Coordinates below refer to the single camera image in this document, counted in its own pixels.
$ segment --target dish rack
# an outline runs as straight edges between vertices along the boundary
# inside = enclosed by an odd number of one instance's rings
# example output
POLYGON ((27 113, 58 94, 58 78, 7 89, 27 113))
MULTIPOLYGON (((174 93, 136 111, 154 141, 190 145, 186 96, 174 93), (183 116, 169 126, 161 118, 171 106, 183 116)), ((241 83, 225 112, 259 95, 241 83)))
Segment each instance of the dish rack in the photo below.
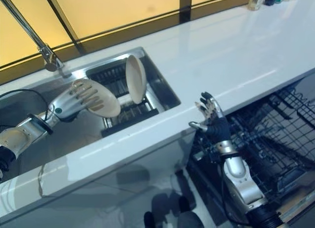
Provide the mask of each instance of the dish rack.
MULTIPOLYGON (((301 188, 307 190, 308 198, 314 197, 315 105, 296 92, 295 85, 227 116, 236 150, 248 163, 253 180, 279 210, 301 188)), ((220 175, 213 175, 210 165, 220 156, 202 132, 196 133, 191 160, 197 167, 203 164, 203 178, 218 187, 220 175)))

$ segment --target white countertop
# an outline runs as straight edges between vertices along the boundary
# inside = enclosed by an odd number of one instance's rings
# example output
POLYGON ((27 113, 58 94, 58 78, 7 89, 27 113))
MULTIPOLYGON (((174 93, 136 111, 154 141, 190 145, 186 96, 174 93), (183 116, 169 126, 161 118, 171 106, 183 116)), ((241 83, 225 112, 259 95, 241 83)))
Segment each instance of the white countertop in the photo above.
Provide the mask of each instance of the white countertop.
MULTIPOLYGON (((187 130, 188 121, 202 121, 194 102, 203 91, 229 113, 315 72, 315 0, 291 0, 258 11, 237 7, 77 58, 67 62, 66 69, 139 46, 181 104, 46 164, 41 177, 44 195, 107 173, 187 130)), ((2 85, 0 94, 53 75, 45 70, 34 73, 2 85)), ((40 167, 0 184, 0 217, 49 199, 38 192, 39 171, 40 167)))

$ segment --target dishwasher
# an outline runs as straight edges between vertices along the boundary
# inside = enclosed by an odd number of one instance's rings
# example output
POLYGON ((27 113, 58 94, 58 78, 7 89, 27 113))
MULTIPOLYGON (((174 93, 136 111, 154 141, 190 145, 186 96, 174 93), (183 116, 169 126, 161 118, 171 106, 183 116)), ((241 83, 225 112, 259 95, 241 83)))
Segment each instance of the dishwasher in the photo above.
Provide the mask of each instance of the dishwasher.
MULTIPOLYGON (((232 143, 253 180, 280 214, 294 223, 315 201, 315 74, 229 115, 232 143)), ((187 170, 217 226, 226 221, 221 200, 220 156, 197 131, 187 170)), ((230 217, 246 220, 225 196, 230 217)))

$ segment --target sink basin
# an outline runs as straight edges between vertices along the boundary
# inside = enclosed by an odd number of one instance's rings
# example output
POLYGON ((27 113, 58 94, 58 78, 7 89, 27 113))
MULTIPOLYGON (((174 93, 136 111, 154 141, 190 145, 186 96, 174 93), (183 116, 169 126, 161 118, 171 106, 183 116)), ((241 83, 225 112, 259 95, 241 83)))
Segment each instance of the sink basin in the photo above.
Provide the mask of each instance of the sink basin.
MULTIPOLYGON (((62 157, 103 137, 116 133, 136 123, 160 114, 180 104, 170 86, 153 64, 144 49, 136 48, 123 54, 106 58, 74 71, 68 79, 58 78, 32 89, 40 92, 50 102, 72 81, 90 78, 104 85, 118 97, 128 94, 125 78, 126 59, 129 55, 140 58, 146 71, 147 92, 140 104, 127 102, 119 116, 101 118, 84 110, 71 123, 58 123, 54 133, 31 145, 5 173, 2 181, 9 180, 31 169, 62 157)), ((45 104, 33 93, 21 92, 0 101, 0 125, 15 126, 29 113, 45 111, 45 104)))

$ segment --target cable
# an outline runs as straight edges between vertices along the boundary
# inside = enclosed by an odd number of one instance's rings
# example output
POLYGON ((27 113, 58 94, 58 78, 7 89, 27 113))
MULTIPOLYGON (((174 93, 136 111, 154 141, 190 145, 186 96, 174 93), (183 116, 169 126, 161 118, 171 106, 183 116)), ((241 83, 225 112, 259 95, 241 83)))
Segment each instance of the cable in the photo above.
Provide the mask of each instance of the cable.
POLYGON ((229 214, 227 212, 226 205, 225 205, 225 197, 224 197, 224 178, 223 178, 223 176, 224 176, 224 168, 223 168, 223 165, 224 165, 224 162, 221 164, 221 197, 222 197, 222 206, 223 206, 223 210, 224 210, 225 216, 230 222, 233 222, 233 223, 235 223, 237 225, 250 227, 251 225, 248 224, 248 223, 243 223, 243 222, 234 220, 233 218, 231 218, 229 216, 229 214))
POLYGON ((13 127, 15 127, 15 126, 9 126, 9 125, 0 125, 0 127, 13 128, 13 127))
POLYGON ((37 91, 35 91, 33 89, 16 89, 16 90, 12 90, 12 91, 6 92, 4 94, 1 94, 0 98, 6 96, 8 94, 15 93, 15 92, 33 92, 33 93, 36 93, 43 100, 43 102, 46 105, 46 112, 45 112, 45 119, 44 119, 44 121, 47 120, 49 107, 48 107, 48 102, 45 100, 45 98, 43 97, 42 94, 40 94, 39 92, 37 92, 37 91))

